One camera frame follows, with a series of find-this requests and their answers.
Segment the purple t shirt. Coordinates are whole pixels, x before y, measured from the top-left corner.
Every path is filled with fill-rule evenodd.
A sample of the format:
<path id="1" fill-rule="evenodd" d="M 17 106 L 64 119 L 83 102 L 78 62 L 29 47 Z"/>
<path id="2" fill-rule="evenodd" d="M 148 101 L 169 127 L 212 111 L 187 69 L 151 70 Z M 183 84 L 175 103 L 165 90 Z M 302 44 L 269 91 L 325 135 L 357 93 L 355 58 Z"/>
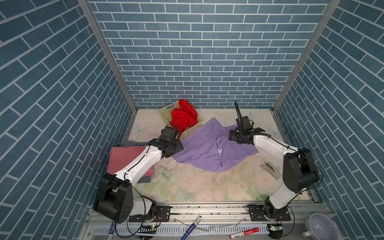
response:
<path id="1" fill-rule="evenodd" d="M 230 170 L 259 152 L 253 145 L 240 145 L 229 140 L 230 131 L 235 127 L 224 127 L 216 118 L 212 118 L 182 140 L 184 149 L 173 155 L 173 159 L 215 173 Z"/>

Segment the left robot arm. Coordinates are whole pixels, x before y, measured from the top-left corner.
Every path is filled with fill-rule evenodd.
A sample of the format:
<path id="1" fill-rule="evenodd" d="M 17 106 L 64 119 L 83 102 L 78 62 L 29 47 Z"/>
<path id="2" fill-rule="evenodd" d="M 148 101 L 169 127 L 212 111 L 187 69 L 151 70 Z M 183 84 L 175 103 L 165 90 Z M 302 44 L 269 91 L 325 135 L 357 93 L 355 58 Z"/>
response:
<path id="1" fill-rule="evenodd" d="M 130 217 L 138 217 L 142 222 L 152 220 L 157 215 L 157 202 L 143 195 L 134 198 L 135 185 L 162 158 L 169 158 L 184 149 L 181 135 L 181 131 L 166 126 L 133 162 L 114 174 L 106 173 L 99 182 L 94 211 L 118 224 Z"/>

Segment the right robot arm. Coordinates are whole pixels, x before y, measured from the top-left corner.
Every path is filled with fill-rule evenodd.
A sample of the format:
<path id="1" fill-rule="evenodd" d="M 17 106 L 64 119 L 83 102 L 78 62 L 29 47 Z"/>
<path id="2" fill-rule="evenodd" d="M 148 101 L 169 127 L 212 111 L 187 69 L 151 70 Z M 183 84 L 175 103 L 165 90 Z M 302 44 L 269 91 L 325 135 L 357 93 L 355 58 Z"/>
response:
<path id="1" fill-rule="evenodd" d="M 290 147 L 265 133 L 261 128 L 254 128 L 254 123 L 237 110 L 237 127 L 230 131 L 230 141 L 238 144 L 254 145 L 272 154 L 275 161 L 266 163 L 272 174 L 281 174 L 282 183 L 277 190 L 266 198 L 263 207 L 255 206 L 251 216 L 262 221 L 289 221 L 288 204 L 302 192 L 320 182 L 320 174 L 314 163 L 312 152 L 307 148 Z M 278 172 L 274 167 L 281 167 Z"/>

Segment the pale green plastic basket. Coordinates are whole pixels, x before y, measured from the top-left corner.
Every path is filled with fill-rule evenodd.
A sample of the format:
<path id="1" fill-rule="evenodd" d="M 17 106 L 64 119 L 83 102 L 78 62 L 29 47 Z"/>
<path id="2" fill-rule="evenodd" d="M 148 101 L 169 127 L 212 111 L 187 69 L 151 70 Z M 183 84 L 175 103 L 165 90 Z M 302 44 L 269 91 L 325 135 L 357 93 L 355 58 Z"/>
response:
<path id="1" fill-rule="evenodd" d="M 202 126 L 202 119 L 187 100 L 178 100 L 159 110 L 163 121 L 181 131 L 181 140 Z"/>

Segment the red t shirt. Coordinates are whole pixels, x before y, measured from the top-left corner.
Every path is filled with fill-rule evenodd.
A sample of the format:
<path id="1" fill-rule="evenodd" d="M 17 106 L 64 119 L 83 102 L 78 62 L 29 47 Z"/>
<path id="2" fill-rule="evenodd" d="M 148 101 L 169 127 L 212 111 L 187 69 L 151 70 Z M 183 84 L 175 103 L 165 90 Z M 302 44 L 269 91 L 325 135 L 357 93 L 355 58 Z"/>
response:
<path id="1" fill-rule="evenodd" d="M 186 100 L 179 100 L 179 108 L 171 112 L 172 121 L 170 125 L 182 133 L 198 123 L 198 113 Z"/>

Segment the folded pink t shirt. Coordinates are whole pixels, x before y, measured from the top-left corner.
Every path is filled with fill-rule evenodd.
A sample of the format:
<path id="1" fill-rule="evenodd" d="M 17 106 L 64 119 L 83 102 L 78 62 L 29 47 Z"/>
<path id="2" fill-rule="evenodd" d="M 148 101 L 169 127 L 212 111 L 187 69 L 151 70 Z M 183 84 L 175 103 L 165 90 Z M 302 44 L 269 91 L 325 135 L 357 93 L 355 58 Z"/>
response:
<path id="1" fill-rule="evenodd" d="M 120 171 L 137 158 L 145 150 L 145 148 L 146 146 L 111 148 L 107 173 L 113 175 Z"/>

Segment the blue marker pen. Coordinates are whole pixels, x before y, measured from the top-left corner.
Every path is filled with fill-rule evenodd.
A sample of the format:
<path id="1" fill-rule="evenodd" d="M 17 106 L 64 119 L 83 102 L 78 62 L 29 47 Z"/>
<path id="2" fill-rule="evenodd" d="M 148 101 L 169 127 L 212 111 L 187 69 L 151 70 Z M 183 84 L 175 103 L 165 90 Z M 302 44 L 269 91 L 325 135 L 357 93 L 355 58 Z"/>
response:
<path id="1" fill-rule="evenodd" d="M 195 221 L 189 226 L 184 235 L 181 237 L 181 240 L 186 240 L 189 235 L 194 231 L 197 225 L 201 222 L 202 216 L 198 216 Z"/>

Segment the red marker pen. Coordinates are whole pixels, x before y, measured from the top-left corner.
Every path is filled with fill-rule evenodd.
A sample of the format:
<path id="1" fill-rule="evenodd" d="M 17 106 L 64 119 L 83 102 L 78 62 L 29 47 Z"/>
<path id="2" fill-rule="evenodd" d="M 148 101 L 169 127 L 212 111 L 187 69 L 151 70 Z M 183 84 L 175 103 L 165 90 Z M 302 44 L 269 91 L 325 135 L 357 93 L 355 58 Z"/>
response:
<path id="1" fill-rule="evenodd" d="M 231 234 L 230 235 L 230 239 L 232 240 L 232 239 L 235 239 L 235 238 L 238 238 L 238 237 L 243 237 L 243 236 L 247 236 L 247 235 L 258 233 L 258 232 L 260 232 L 260 229 L 259 228 L 254 228 L 254 229 L 251 229 L 251 230 L 247 230 L 247 231 Z"/>

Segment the blue pen at left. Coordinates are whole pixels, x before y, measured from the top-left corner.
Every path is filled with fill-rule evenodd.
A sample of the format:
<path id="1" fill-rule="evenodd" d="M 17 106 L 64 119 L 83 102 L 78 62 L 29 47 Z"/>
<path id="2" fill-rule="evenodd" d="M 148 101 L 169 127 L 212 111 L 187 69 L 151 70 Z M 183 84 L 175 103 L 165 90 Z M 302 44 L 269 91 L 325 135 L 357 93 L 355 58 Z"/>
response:
<path id="1" fill-rule="evenodd" d="M 115 234 L 115 230 L 116 230 L 116 222 L 113 221 L 111 223 L 111 226 L 110 226 L 110 229 L 109 229 L 107 240 L 112 240 L 113 239 L 113 236 Z"/>

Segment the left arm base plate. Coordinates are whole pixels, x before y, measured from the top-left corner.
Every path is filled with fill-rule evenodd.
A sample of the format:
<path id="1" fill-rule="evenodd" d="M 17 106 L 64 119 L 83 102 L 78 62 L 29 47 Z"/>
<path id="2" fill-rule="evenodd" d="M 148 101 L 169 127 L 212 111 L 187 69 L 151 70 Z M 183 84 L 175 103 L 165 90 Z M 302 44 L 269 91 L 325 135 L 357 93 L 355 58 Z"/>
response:
<path id="1" fill-rule="evenodd" d="M 130 223 L 141 222 L 169 222 L 171 215 L 171 206 L 156 206 L 151 208 L 149 213 L 144 215 L 129 216 Z"/>

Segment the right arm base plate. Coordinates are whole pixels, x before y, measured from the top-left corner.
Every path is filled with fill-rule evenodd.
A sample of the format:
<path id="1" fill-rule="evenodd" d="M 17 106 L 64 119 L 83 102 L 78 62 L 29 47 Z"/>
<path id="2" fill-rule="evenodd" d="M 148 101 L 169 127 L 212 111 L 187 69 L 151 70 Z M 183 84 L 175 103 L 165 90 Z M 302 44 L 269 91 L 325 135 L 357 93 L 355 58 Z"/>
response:
<path id="1" fill-rule="evenodd" d="M 249 212 L 251 221 L 290 221 L 291 217 L 287 207 L 275 209 L 272 205 L 247 205 L 246 210 Z"/>

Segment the aluminium mounting rail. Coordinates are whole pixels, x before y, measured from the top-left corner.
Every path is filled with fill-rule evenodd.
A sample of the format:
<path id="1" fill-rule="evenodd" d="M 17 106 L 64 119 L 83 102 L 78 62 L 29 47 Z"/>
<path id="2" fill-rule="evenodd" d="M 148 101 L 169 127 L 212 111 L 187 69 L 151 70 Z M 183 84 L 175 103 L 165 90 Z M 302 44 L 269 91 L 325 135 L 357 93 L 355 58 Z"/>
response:
<path id="1" fill-rule="evenodd" d="M 198 216 L 201 222 L 189 235 L 192 237 L 218 237 L 229 239 L 231 234 L 259 228 L 264 239 L 301 239 L 306 231 L 305 221 L 313 213 L 321 213 L 332 219 L 324 203 L 294 201 L 289 204 L 290 221 L 253 222 L 247 205 L 262 205 L 261 202 L 207 202 L 207 203 L 158 203 L 157 206 L 171 206 L 169 222 L 130 223 L 128 220 L 116 224 L 113 240 L 121 237 L 134 240 L 154 240 L 155 238 L 180 239 Z M 81 231 L 81 240 L 107 239 L 112 220 L 91 211 Z"/>

